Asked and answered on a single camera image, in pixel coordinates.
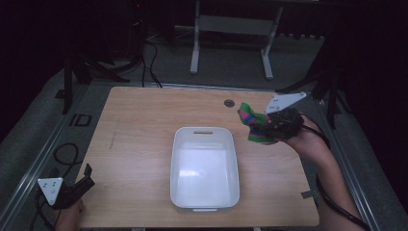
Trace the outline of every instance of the white container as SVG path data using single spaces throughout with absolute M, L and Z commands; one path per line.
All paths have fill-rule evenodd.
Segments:
M 219 127 L 184 127 L 174 138 L 171 201 L 194 212 L 229 208 L 240 199 L 232 134 Z

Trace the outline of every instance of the green object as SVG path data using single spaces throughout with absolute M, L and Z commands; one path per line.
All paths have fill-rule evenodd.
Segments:
M 265 135 L 259 128 L 267 126 L 269 123 L 269 117 L 265 114 L 255 113 L 251 107 L 242 103 L 238 110 L 238 115 L 242 124 L 249 127 L 248 140 L 255 141 L 263 144 L 273 144 L 278 140 Z

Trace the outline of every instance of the white stand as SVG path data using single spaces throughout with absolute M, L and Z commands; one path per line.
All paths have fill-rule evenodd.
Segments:
M 262 62 L 264 64 L 265 76 L 272 79 L 272 68 L 270 67 L 269 52 L 278 28 L 283 7 L 280 7 L 275 20 L 248 19 L 237 17 L 223 17 L 200 15 L 200 1 L 195 1 L 195 26 L 194 26 L 194 48 L 192 49 L 190 73 L 198 71 L 198 60 L 200 54 L 199 34 L 200 31 L 224 32 L 231 34 L 247 34 L 268 36 L 268 44 L 261 50 Z

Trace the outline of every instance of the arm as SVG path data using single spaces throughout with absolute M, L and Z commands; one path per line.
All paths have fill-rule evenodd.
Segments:
M 319 130 L 316 124 L 304 118 L 304 125 Z M 296 137 L 285 141 L 301 158 L 314 163 L 318 177 L 327 195 L 356 218 L 360 215 L 348 192 L 342 171 L 324 141 L 311 131 L 301 129 Z M 322 230 L 363 230 L 347 218 L 332 210 L 324 200 L 319 201 L 319 219 Z
M 54 211 L 57 218 L 55 231 L 76 231 L 78 230 L 79 216 L 84 209 L 82 199 L 79 199 L 68 209 Z

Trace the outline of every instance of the table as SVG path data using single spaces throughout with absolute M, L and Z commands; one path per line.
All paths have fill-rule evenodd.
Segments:
M 298 155 L 286 144 L 247 140 L 237 110 L 262 112 L 273 92 L 115 87 L 89 145 L 85 164 L 96 185 L 83 197 L 81 227 L 267 227 L 319 223 Z M 232 108 L 224 101 L 235 102 Z M 187 126 L 224 127 L 236 146 L 241 197 L 215 213 L 183 212 L 170 199 L 174 134 Z

